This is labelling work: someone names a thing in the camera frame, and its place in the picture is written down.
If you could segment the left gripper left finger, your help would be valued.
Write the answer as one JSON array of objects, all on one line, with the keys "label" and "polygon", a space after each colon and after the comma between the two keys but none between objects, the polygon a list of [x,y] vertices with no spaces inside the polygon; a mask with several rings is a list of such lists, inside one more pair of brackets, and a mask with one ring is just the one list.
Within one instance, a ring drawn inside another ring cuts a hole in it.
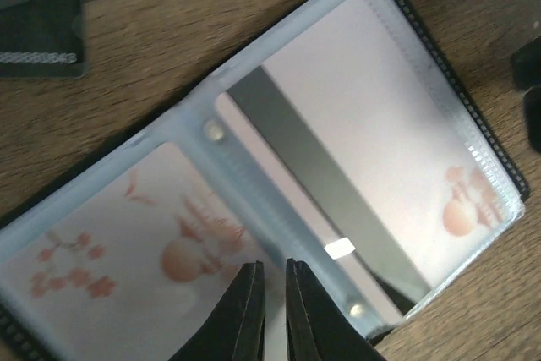
[{"label": "left gripper left finger", "polygon": [[242,265],[205,323],[172,356],[177,361],[258,361],[265,354],[265,273]]}]

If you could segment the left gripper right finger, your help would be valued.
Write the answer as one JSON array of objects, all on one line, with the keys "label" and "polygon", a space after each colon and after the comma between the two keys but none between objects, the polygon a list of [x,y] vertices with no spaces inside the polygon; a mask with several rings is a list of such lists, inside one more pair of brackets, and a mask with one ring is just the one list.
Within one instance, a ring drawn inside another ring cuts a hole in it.
[{"label": "left gripper right finger", "polygon": [[286,264],[287,355],[295,361],[385,361],[301,260]]}]

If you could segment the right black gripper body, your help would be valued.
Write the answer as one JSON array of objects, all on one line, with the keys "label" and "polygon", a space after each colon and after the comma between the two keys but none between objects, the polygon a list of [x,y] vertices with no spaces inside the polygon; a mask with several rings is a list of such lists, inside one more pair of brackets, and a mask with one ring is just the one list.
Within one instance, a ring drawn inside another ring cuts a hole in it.
[{"label": "right black gripper body", "polygon": [[511,72],[522,94],[528,142],[540,153],[540,37],[529,41],[511,55]]}]

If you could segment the white card blossom print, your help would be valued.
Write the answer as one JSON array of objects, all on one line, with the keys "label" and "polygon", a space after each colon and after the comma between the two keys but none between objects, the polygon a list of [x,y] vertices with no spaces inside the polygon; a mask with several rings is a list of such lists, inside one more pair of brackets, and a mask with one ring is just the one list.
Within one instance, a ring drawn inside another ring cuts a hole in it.
[{"label": "white card blossom print", "polygon": [[281,272],[172,143],[1,264],[11,310],[65,360],[168,360],[245,263],[265,266],[266,328],[281,335]]}]

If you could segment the black leather card holder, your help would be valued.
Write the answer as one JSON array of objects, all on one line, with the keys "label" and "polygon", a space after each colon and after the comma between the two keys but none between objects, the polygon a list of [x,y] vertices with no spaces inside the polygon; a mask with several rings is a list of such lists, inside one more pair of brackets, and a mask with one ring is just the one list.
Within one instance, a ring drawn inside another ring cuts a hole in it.
[{"label": "black leather card holder", "polygon": [[409,0],[308,0],[1,228],[24,360],[378,360],[529,187]]}]

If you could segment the white card black stripe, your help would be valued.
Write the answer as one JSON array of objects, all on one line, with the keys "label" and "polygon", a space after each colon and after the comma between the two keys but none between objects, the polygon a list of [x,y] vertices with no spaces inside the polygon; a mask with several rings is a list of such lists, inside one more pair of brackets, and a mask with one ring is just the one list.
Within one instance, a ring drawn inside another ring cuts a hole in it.
[{"label": "white card black stripe", "polygon": [[522,213],[500,164],[397,14],[344,0],[216,110],[387,325]]}]

